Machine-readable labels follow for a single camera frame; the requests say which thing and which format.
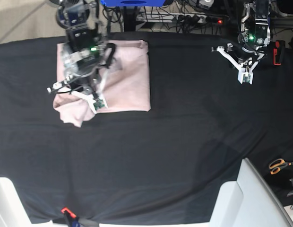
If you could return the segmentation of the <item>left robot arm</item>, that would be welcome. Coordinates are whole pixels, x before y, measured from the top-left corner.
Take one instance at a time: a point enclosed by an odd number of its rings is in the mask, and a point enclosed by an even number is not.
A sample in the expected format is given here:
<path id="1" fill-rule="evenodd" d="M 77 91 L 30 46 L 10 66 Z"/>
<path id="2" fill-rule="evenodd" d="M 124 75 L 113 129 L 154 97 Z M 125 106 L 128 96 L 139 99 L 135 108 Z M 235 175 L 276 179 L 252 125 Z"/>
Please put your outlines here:
<path id="1" fill-rule="evenodd" d="M 269 0 L 238 0 L 236 3 L 237 43 L 211 48 L 220 53 L 237 69 L 237 80 L 253 83 L 254 69 L 266 58 L 266 48 L 271 41 Z"/>

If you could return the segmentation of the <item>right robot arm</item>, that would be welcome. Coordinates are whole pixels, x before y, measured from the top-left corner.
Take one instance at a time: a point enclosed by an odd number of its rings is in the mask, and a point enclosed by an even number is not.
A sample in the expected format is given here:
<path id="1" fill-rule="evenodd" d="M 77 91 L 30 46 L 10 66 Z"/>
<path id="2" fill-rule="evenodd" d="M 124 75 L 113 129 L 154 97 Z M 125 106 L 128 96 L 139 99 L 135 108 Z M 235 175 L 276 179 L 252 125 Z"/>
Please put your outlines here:
<path id="1" fill-rule="evenodd" d="M 96 1 L 59 1 L 56 21 L 66 31 L 58 56 L 63 78 L 47 89 L 50 94 L 68 93 L 85 100 L 93 113 L 107 106 L 103 95 L 106 75 L 101 76 L 100 69 L 110 68 L 116 51 L 98 13 Z"/>

